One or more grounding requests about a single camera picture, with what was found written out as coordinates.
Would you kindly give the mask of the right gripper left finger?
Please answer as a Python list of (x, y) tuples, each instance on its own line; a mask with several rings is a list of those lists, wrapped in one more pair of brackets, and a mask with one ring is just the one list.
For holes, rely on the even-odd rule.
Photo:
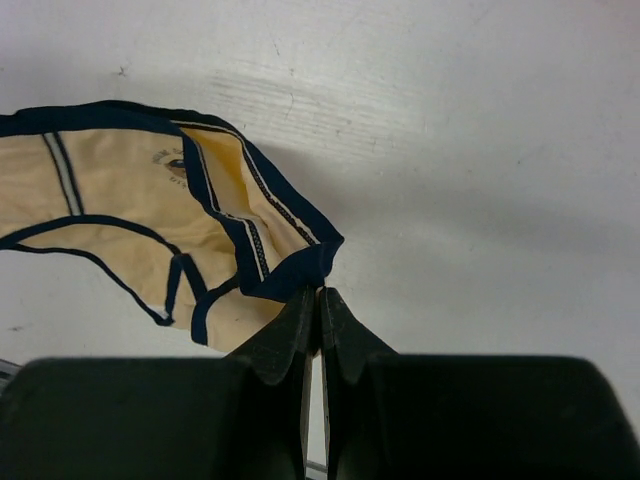
[(303, 288), (227, 358), (247, 365), (226, 473), (231, 479), (304, 479), (315, 290)]

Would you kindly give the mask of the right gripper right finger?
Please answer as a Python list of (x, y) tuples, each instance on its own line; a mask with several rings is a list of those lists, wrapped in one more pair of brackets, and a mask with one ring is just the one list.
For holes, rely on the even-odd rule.
[(330, 479), (380, 479), (380, 419), (369, 361), (395, 351), (356, 319), (334, 288), (319, 294), (325, 446)]

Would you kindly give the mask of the beige underwear with navy trim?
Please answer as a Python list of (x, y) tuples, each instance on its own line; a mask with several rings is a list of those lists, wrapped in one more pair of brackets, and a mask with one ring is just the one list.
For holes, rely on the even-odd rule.
[(85, 258), (197, 344), (240, 346), (343, 241), (217, 116), (108, 100), (1, 119), (2, 248)]

